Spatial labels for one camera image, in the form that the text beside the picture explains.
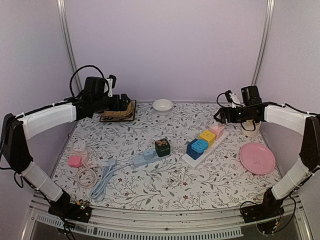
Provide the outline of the pink cube plug adapter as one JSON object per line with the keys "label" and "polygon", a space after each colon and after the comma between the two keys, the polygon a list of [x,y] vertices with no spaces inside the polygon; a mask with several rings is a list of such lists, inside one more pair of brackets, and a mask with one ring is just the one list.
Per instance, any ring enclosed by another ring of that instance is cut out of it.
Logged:
{"label": "pink cube plug adapter", "polygon": [[224,133],[225,126],[220,122],[214,122],[210,127],[209,131],[215,134],[215,140],[217,141]]}

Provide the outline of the yellow cube plug adapter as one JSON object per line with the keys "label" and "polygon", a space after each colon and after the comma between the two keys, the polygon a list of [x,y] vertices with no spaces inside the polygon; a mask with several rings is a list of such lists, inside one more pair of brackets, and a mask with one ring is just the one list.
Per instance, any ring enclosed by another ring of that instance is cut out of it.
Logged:
{"label": "yellow cube plug adapter", "polygon": [[206,129],[199,135],[199,139],[206,141],[208,143],[208,148],[210,148],[215,142],[216,134]]}

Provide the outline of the light blue cube adapter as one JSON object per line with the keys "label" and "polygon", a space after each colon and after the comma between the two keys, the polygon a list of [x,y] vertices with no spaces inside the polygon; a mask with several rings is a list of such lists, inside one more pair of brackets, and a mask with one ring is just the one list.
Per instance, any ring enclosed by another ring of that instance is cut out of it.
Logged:
{"label": "light blue cube adapter", "polygon": [[199,157],[208,147],[209,143],[206,140],[198,139],[191,145],[192,154],[194,155],[194,157]]}

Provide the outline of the white long power strip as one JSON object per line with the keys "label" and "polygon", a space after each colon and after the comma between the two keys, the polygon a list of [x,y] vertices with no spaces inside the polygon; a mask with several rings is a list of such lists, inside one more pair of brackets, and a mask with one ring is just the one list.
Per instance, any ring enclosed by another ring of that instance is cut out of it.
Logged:
{"label": "white long power strip", "polygon": [[224,131],[222,136],[218,140],[216,140],[210,148],[206,149],[203,152],[203,154],[197,159],[193,159],[188,154],[184,154],[181,157],[181,161],[184,164],[186,164],[190,169],[195,170],[203,161],[205,161],[216,150],[216,148],[218,148],[221,145],[221,143],[224,142],[224,140],[229,136],[229,134],[230,133],[228,131]]}

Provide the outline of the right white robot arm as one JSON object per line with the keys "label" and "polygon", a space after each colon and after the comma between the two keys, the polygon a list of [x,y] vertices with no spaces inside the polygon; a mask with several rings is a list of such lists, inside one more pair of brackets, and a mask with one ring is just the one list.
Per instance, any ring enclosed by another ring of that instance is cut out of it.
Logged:
{"label": "right white robot arm", "polygon": [[264,198],[268,200],[258,208],[262,218],[269,218],[278,210],[276,201],[285,199],[320,169],[320,116],[287,103],[263,102],[257,86],[243,87],[241,94],[243,102],[238,103],[233,92],[224,92],[223,95],[231,106],[220,106],[213,118],[222,124],[242,124],[248,120],[276,124],[303,137],[296,163],[280,182],[266,191]]}

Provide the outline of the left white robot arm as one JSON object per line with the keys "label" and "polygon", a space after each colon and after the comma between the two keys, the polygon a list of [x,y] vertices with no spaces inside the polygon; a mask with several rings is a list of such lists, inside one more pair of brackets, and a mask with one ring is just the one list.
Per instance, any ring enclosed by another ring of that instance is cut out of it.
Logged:
{"label": "left white robot arm", "polygon": [[36,190],[55,202],[55,209],[63,216],[74,213],[70,196],[34,162],[27,141],[57,126],[92,118],[105,111],[124,110],[125,95],[114,95],[117,78],[87,77],[84,89],[62,102],[15,116],[8,113],[3,119],[0,154],[8,163],[8,170],[19,174]]}

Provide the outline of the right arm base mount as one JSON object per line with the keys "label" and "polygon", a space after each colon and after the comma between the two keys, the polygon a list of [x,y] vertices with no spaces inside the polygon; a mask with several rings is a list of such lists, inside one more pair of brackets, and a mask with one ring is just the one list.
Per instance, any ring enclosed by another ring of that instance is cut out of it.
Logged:
{"label": "right arm base mount", "polygon": [[262,203],[257,204],[252,201],[243,202],[239,207],[239,212],[245,223],[261,221],[256,227],[263,235],[273,235],[285,213],[281,205],[276,206],[274,209],[267,209]]}

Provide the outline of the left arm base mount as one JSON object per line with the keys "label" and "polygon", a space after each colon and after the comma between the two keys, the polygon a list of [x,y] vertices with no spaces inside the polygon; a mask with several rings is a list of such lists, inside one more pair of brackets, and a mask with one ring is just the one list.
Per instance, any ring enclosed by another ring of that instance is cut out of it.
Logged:
{"label": "left arm base mount", "polygon": [[89,201],[82,199],[77,202],[63,200],[50,202],[48,213],[63,219],[88,223],[91,218],[92,210]]}

